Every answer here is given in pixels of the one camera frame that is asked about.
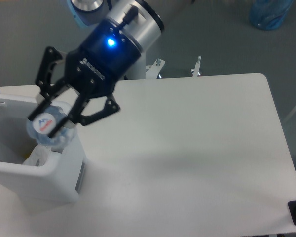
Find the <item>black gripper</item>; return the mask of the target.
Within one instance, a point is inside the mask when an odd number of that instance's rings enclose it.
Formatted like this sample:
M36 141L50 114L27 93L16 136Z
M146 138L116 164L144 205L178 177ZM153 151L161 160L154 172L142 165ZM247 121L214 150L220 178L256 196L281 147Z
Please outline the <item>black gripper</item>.
M96 86L90 98L107 96L103 108L91 115L82 112L89 103L85 95L79 95L68 115L48 133L49 138L63 128L78 123L87 126L120 111L113 93L117 81L139 59L141 53L137 46L122 32L128 23L115 25L110 20L102 20L81 45L68 54L48 46L43 54L35 80L40 93L36 97L38 106L28 115L34 120L51 105L51 102L69 87L81 93L87 88L87 81L95 80ZM64 75L51 84L56 65L65 63Z

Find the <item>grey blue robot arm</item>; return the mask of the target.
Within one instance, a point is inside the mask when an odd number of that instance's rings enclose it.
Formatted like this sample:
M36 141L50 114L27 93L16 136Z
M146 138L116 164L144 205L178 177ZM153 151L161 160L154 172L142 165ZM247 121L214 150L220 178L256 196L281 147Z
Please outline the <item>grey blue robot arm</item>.
M119 111L113 92L142 54L156 41L164 24L145 0L121 0L75 50L62 54L45 49L36 78L38 106L29 114L34 121L69 88L78 97L68 115L48 132L53 138L62 128L87 126Z

